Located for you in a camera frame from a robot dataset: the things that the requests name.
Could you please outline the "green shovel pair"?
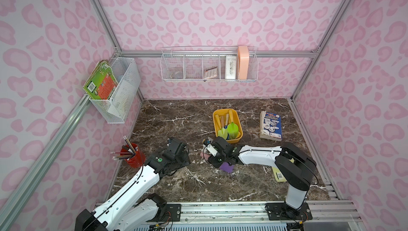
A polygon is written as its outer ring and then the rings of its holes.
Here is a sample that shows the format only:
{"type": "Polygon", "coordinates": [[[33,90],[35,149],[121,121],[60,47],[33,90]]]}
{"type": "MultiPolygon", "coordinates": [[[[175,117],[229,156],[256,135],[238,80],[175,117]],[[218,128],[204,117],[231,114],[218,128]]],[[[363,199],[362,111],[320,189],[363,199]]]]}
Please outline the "green shovel pair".
{"type": "Polygon", "coordinates": [[[217,136],[222,137],[223,139],[227,140],[228,133],[225,128],[225,122],[224,122],[224,117],[215,115],[216,123],[219,127],[219,130],[217,131],[217,136]]]}

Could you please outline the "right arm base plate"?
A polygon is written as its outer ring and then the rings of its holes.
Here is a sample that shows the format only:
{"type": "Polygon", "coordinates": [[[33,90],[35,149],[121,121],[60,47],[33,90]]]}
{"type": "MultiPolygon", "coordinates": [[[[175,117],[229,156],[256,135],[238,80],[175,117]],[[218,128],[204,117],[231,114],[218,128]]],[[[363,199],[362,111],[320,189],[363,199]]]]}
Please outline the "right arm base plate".
{"type": "Polygon", "coordinates": [[[289,207],[285,202],[283,203],[267,203],[265,210],[268,214],[269,220],[295,220],[308,221],[313,220],[313,216],[309,205],[304,202],[299,209],[289,207]]]}

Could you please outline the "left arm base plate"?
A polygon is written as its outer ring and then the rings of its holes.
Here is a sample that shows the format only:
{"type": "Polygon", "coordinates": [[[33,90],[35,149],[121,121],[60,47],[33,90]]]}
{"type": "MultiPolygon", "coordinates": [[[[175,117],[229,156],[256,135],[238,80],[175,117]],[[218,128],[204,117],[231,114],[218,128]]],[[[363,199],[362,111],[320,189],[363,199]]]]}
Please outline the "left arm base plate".
{"type": "Polygon", "coordinates": [[[156,216],[149,222],[161,222],[169,217],[173,222],[179,222],[181,218],[181,204],[167,203],[165,206],[160,206],[156,216]]]}

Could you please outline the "large green shovel yellow handle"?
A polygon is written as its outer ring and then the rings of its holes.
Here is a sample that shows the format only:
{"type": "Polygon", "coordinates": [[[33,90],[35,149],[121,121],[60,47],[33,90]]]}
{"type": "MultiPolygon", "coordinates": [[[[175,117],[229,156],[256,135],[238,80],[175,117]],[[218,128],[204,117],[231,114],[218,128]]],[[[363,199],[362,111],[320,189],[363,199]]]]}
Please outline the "large green shovel yellow handle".
{"type": "Polygon", "coordinates": [[[236,134],[239,131],[239,127],[236,123],[234,123],[234,116],[233,111],[230,109],[228,111],[228,125],[227,125],[227,132],[230,140],[236,139],[236,134]]]}

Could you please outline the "purple shovel pink handle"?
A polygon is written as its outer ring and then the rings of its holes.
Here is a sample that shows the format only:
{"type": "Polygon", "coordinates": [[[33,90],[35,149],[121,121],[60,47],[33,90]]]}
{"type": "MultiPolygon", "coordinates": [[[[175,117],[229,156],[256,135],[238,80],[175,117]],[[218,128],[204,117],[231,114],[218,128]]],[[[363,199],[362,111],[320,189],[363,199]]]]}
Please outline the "purple shovel pink handle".
{"type": "Polygon", "coordinates": [[[230,165],[229,163],[222,163],[219,169],[231,174],[233,172],[234,165],[230,165]]]}

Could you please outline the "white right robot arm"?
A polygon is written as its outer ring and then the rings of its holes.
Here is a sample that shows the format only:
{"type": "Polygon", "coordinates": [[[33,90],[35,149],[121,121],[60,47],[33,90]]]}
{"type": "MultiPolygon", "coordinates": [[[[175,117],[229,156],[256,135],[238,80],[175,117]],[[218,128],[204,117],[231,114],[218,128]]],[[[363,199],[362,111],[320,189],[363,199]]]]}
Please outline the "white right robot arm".
{"type": "Polygon", "coordinates": [[[285,206],[292,210],[299,210],[305,197],[317,180],[315,171],[317,164],[300,148],[290,142],[280,147],[252,147],[239,146],[228,143],[222,137],[203,141],[203,154],[207,154],[207,161],[215,168],[224,163],[229,165],[263,165],[278,168],[289,183],[285,206]]]}

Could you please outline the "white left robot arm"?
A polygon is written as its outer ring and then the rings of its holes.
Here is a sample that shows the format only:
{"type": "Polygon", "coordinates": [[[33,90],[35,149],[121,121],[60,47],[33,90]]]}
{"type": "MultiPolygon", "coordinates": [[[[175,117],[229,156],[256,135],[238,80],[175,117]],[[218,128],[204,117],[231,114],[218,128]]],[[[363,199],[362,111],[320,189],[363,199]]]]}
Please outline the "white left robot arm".
{"type": "Polygon", "coordinates": [[[162,178],[191,164],[188,145],[170,137],[167,148],[150,155],[136,175],[92,212],[83,210],[75,220],[76,231],[131,231],[154,219],[165,207],[161,197],[137,201],[162,178]]]}

